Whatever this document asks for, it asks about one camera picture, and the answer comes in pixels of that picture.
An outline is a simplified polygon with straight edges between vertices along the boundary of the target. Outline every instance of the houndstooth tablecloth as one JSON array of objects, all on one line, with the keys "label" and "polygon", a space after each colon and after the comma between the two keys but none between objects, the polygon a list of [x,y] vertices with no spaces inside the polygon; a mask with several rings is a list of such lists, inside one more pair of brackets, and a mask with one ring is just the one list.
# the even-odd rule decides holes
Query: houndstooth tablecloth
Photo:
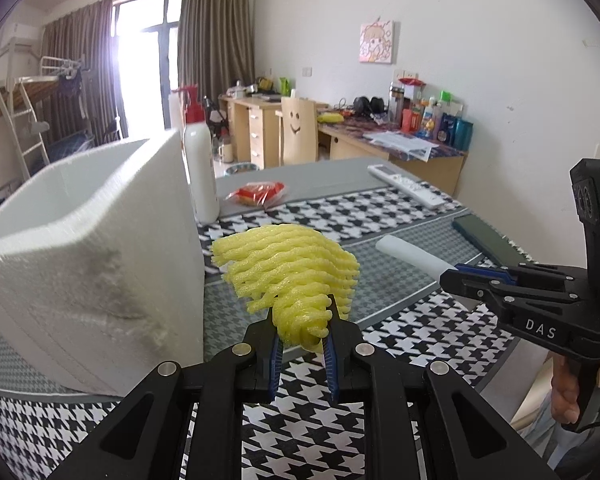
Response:
[{"label": "houndstooth tablecloth", "polygon": [[[378,237],[390,232],[452,264],[488,265],[451,227],[453,218],[467,212],[449,197],[441,210],[431,212],[381,188],[289,203],[201,227],[207,272],[205,358],[240,341],[245,327],[257,319],[245,313],[220,280],[208,246],[251,227],[296,222],[339,241],[360,261],[352,319],[364,328],[366,340],[394,355],[406,354],[417,365],[448,361],[475,386],[514,338],[495,327],[494,315],[484,306],[467,313],[426,275],[374,249]],[[281,381],[275,403],[245,407],[243,478],[359,477],[364,469],[362,407],[328,405],[324,369],[314,355],[285,364]],[[0,337],[0,453],[18,478],[46,478],[116,403],[52,383]]]}]

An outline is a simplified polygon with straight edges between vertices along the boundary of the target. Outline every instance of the yellow foam net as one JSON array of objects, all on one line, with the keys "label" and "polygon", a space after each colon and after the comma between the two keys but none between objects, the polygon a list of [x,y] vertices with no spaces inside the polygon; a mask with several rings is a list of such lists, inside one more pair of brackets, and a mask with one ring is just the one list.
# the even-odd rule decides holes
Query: yellow foam net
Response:
[{"label": "yellow foam net", "polygon": [[273,307],[273,324],[286,345],[322,351],[333,294],[340,317],[351,310],[360,264],[336,242],[309,227],[270,225],[220,238],[211,245],[225,281],[250,314]]}]

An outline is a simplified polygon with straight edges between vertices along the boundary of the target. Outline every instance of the anime drawing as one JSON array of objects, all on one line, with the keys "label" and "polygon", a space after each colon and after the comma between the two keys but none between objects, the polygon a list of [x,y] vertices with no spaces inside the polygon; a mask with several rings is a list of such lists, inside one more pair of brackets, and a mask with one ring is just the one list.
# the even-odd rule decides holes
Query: anime drawing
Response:
[{"label": "anime drawing", "polygon": [[394,22],[374,22],[360,28],[360,63],[391,63]]}]

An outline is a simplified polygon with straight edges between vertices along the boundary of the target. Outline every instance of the curtain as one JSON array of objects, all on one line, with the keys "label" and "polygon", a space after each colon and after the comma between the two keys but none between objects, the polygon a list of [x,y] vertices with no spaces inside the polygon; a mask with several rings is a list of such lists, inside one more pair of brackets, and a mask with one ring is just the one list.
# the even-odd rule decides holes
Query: curtain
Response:
[{"label": "curtain", "polygon": [[182,0],[178,82],[216,101],[237,79],[255,79],[249,0]]},{"label": "curtain", "polygon": [[42,103],[42,119],[49,122],[46,142],[52,143],[77,130],[90,129],[97,146],[104,142],[116,116],[124,120],[122,99],[116,99],[119,84],[111,37],[113,0],[101,0],[72,12],[45,27],[42,55],[69,59],[84,56],[82,102],[88,120],[82,118],[77,96],[56,92]]}]

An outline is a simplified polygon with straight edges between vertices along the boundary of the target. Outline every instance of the air conditioner remote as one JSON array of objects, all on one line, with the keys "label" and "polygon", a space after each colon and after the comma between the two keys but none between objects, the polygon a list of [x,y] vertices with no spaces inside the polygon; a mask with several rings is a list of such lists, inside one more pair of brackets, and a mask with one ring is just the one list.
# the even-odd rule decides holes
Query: air conditioner remote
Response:
[{"label": "air conditioner remote", "polygon": [[412,180],[403,174],[396,173],[384,164],[368,166],[367,169],[373,176],[378,177],[380,180],[389,184],[389,186],[400,190],[427,209],[435,209],[445,203],[445,200],[441,196],[436,195],[429,189],[421,186],[415,180]]}]

